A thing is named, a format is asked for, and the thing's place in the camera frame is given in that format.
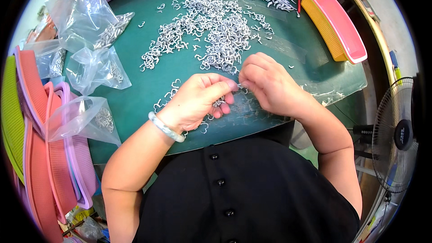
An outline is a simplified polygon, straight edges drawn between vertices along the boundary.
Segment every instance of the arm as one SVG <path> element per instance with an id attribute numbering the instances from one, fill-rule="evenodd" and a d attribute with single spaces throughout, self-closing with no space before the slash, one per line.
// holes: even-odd
<path id="1" fill-rule="evenodd" d="M 263 109 L 297 119 L 316 150 L 320 172 L 362 214 L 362 195 L 354 165 L 354 146 L 343 124 L 301 89 L 285 68 L 273 58 L 249 56 L 238 80 L 256 96 Z"/>
<path id="2" fill-rule="evenodd" d="M 234 103 L 231 91 L 237 89 L 235 81 L 221 75 L 195 74 L 157 116 L 179 134 L 193 130 L 208 113 L 215 118 L 229 113 L 228 104 Z M 227 103 L 213 107 L 212 103 L 221 96 L 225 96 Z M 111 242 L 133 240 L 140 221 L 142 188 L 173 143 L 147 121 L 109 159 L 102 178 L 102 193 Z"/>

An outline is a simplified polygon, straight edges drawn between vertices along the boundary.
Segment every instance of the green work mat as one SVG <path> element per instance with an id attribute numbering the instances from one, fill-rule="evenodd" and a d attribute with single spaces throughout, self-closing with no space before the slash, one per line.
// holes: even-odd
<path id="1" fill-rule="evenodd" d="M 195 36 L 184 35 L 183 41 L 189 42 L 189 49 L 181 49 L 173 54 L 164 54 L 153 70 L 140 71 L 143 63 L 141 56 L 148 51 L 152 40 L 157 40 L 158 29 L 162 24 L 169 24 L 179 13 L 186 14 L 186 9 L 174 10 L 173 0 L 112 0 L 111 8 L 115 14 L 135 12 L 125 32 L 114 43 L 114 47 L 122 62 L 132 86 L 118 90 L 99 86 L 92 96 L 105 97 L 111 108 L 113 118 L 120 139 L 124 142 L 144 122 L 148 120 L 148 113 L 153 111 L 153 105 L 171 90 L 171 83 L 177 78 L 185 82 L 195 73 L 216 72 L 238 81 L 238 73 L 234 76 L 211 68 L 201 70 L 201 61 L 194 56 L 204 55 L 208 45 L 204 41 L 208 31 L 203 33 L 201 41 L 193 40 Z M 158 13 L 156 7 L 162 3 L 165 8 Z M 252 7 L 251 11 L 263 14 L 266 22 L 271 24 L 275 35 L 268 40 L 263 30 L 252 30 L 253 34 L 260 33 L 262 44 L 257 39 L 250 40 L 251 49 L 244 51 L 242 60 L 247 56 L 263 52 L 282 64 L 288 73 L 303 89 L 312 93 L 317 101 L 329 105 L 366 87 L 366 78 L 362 64 L 352 65 L 347 62 L 335 62 L 317 28 L 305 11 L 301 11 L 300 18 L 295 12 L 276 10 L 273 6 L 267 8 L 263 0 L 238 0 L 240 6 L 245 4 Z M 248 19 L 248 26 L 257 23 Z M 201 46 L 193 51 L 192 45 Z M 287 120 L 282 116 L 269 114 L 262 110 L 252 93 L 244 94 L 238 91 L 235 104 L 231 105 L 231 113 L 220 119 L 209 122 L 207 132 L 203 134 L 205 125 L 189 132 L 183 143 L 174 143 L 167 154 L 176 154 L 194 149 L 218 144 L 236 138 L 247 136 L 265 129 L 280 125 Z M 116 146 L 89 139 L 89 147 L 94 164 L 104 164 L 116 150 Z"/>

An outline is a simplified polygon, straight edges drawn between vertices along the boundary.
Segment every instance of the fingernail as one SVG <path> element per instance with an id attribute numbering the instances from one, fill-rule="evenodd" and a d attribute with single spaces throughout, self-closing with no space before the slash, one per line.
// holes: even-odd
<path id="1" fill-rule="evenodd" d="M 226 83 L 229 85 L 231 91 L 237 91 L 239 89 L 239 86 L 233 80 L 228 80 L 228 81 L 226 81 Z"/>
<path id="2" fill-rule="evenodd" d="M 250 84 L 249 84 L 247 81 L 244 81 L 244 82 L 241 84 L 241 86 L 244 87 L 244 88 L 249 88 Z"/>

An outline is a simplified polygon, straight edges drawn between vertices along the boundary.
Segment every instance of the woman's left hand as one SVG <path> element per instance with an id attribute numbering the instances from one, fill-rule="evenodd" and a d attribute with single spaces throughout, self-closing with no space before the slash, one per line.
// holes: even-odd
<path id="1" fill-rule="evenodd" d="M 231 91 L 238 90 L 237 83 L 216 73 L 194 74 L 177 91 L 172 100 L 157 117 L 177 133 L 197 128 L 207 114 L 215 118 L 230 112 L 228 104 L 234 103 Z M 212 104 L 225 96 L 219 107 Z"/>

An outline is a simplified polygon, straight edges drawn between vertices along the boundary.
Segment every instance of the black shirt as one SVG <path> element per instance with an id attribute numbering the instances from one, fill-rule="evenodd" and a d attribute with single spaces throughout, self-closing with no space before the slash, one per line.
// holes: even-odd
<path id="1" fill-rule="evenodd" d="M 134 242 L 351 242 L 352 205 L 299 154 L 254 138 L 184 153 L 144 194 Z"/>

